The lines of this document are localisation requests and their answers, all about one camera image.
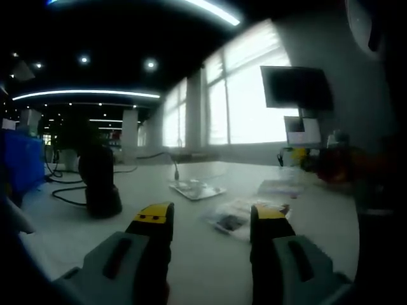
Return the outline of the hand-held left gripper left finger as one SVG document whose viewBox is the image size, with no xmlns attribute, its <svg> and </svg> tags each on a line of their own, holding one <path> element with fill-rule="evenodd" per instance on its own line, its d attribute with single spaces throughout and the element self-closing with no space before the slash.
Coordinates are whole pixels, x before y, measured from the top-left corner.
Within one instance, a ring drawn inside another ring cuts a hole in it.
<svg viewBox="0 0 407 305">
<path fill-rule="evenodd" d="M 166 304 L 174 204 L 143 208 L 53 283 L 73 304 Z"/>
</svg>

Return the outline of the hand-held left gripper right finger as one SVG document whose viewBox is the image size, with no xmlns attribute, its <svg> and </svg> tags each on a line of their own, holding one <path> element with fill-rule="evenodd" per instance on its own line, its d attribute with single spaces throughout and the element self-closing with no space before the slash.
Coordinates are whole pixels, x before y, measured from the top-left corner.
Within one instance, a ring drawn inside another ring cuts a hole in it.
<svg viewBox="0 0 407 305">
<path fill-rule="evenodd" d="M 253 304 L 351 302 L 352 282 L 281 211 L 253 205 L 250 225 Z"/>
</svg>

